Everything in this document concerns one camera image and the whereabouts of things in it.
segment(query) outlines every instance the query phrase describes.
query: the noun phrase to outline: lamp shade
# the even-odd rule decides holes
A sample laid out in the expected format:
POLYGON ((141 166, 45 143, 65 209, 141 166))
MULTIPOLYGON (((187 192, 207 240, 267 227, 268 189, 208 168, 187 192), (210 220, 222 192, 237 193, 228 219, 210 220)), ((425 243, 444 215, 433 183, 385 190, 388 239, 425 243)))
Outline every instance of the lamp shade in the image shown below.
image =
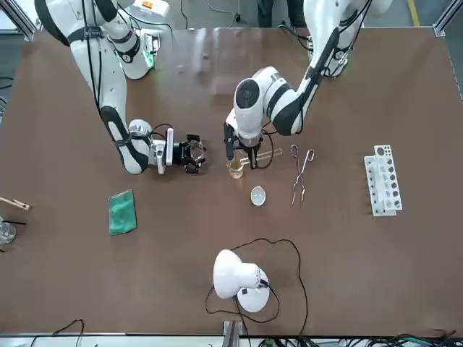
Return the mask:
POLYGON ((213 284, 217 296, 228 299, 241 288, 257 288, 260 285, 260 269, 256 264, 243 263, 229 249, 223 249, 214 263, 213 284))

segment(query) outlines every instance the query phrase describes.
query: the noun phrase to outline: lamp base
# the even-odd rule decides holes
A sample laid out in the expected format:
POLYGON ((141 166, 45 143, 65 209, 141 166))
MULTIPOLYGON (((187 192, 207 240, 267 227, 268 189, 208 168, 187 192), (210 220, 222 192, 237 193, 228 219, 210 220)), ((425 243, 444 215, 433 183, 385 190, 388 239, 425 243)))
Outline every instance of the lamp base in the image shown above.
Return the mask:
MULTIPOLYGON (((260 269, 260 278, 268 283, 266 273, 260 269)), ((270 297, 270 289, 265 288, 241 288, 237 294, 241 307, 248 312, 256 313, 263 309, 270 297)))

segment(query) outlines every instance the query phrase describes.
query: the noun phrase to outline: white desk lamp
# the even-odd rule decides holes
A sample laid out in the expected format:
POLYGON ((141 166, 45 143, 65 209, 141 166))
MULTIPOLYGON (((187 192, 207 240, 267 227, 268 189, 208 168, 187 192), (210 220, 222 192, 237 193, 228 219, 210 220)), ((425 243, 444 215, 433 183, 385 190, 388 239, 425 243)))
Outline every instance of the white desk lamp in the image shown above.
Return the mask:
POLYGON ((230 299, 236 295, 241 307, 248 312, 259 312, 270 296, 266 273, 256 264, 243 263, 228 249, 217 255, 213 284, 219 298, 230 299))

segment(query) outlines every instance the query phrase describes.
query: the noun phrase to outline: wooden stick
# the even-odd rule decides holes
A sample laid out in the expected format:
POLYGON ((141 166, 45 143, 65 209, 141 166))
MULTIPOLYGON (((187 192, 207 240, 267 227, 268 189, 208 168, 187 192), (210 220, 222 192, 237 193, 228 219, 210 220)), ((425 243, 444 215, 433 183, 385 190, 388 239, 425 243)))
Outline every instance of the wooden stick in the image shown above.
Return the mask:
POLYGON ((22 208, 23 210, 26 210, 28 211, 30 209, 30 206, 28 204, 25 204, 24 202, 20 202, 18 200, 10 200, 10 199, 6 199, 4 197, 0 197, 0 201, 3 201, 3 202, 6 202, 7 204, 10 204, 10 205, 13 205, 15 207, 18 207, 18 208, 22 208))

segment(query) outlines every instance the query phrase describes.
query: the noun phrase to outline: small white dish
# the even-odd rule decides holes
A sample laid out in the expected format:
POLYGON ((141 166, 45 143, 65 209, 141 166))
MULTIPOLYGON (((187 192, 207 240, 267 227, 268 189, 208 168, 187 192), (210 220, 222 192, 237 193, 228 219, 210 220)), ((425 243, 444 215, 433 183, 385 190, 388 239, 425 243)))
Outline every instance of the small white dish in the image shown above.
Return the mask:
POLYGON ((252 188, 251 190, 251 201, 254 206, 262 206, 266 201, 266 191, 261 186, 252 188))

